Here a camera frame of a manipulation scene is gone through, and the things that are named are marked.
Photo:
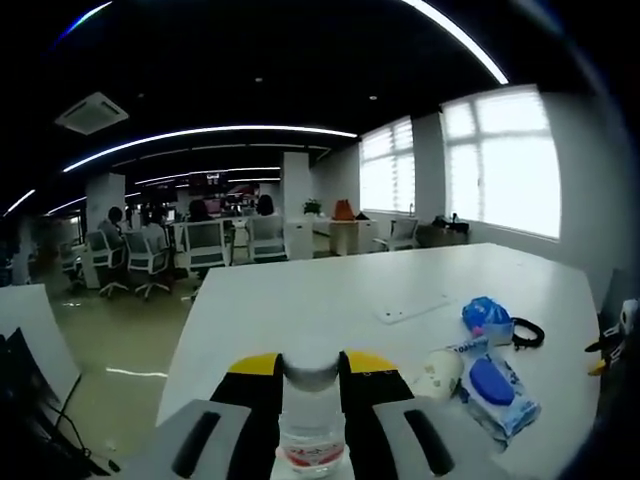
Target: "orange bag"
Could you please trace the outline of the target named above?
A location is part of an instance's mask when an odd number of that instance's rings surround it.
[[[338,200],[336,202],[336,208],[333,212],[334,220],[342,220],[342,221],[354,221],[356,216],[353,214],[353,210],[351,209],[351,204],[349,200]]]

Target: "bottle label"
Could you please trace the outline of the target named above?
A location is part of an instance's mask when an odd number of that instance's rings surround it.
[[[284,446],[285,457],[298,467],[325,465],[340,458],[344,453],[344,442],[323,443],[312,446]]]

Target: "office chair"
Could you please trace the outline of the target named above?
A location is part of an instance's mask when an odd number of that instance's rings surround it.
[[[416,248],[416,231],[418,230],[417,218],[398,218],[391,220],[391,235],[388,239],[375,238],[374,242],[382,245],[385,250],[408,250]]]
[[[204,280],[210,268],[231,265],[231,252],[227,245],[222,220],[183,223],[185,253],[189,270]],[[195,298],[198,289],[192,295]]]
[[[73,251],[71,244],[60,244],[58,251],[60,253],[62,273],[69,277],[69,282],[71,282],[69,290],[73,291],[76,287],[85,286],[82,269],[78,268],[78,260],[80,257]]]
[[[281,216],[255,216],[247,219],[247,234],[247,249],[251,261],[265,263],[289,260]]]
[[[113,278],[102,287],[100,295],[106,295],[107,298],[111,298],[111,293],[115,288],[129,291],[129,287],[116,281],[115,277],[113,277],[115,270],[124,265],[124,244],[118,247],[109,245],[107,236],[102,230],[87,233],[87,241],[93,266],[96,269],[106,269],[109,276]]]
[[[158,274],[164,272],[169,266],[169,250],[159,250],[157,245],[152,245],[144,237],[141,230],[124,232],[124,240],[129,250],[127,269],[129,272],[146,272],[147,282],[136,287],[134,292],[144,292],[144,299],[149,300],[149,293],[153,287],[158,287],[171,293],[171,287],[164,283],[154,281]]]

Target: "person sitting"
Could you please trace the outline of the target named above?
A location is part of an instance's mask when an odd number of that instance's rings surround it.
[[[256,207],[258,215],[268,217],[269,215],[275,215],[275,209],[273,208],[273,199],[271,195],[262,195],[258,199],[258,206]]]
[[[213,220],[207,211],[204,200],[192,200],[189,204],[189,222],[207,222]]]
[[[111,207],[107,214],[107,218],[98,224],[98,230],[102,230],[104,232],[107,237],[107,243],[111,249],[118,248],[124,244],[124,239],[121,235],[122,230],[120,225],[118,225],[121,221],[122,210],[118,207]]]
[[[144,238],[149,242],[153,252],[160,252],[169,248],[167,236],[162,228],[163,211],[155,208],[149,217],[149,223],[142,229]]]

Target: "window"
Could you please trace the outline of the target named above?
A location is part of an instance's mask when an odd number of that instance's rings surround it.
[[[364,135],[360,144],[360,208],[414,211],[414,163],[409,117]]]
[[[560,172],[537,89],[501,89],[443,106],[447,213],[558,239]]]

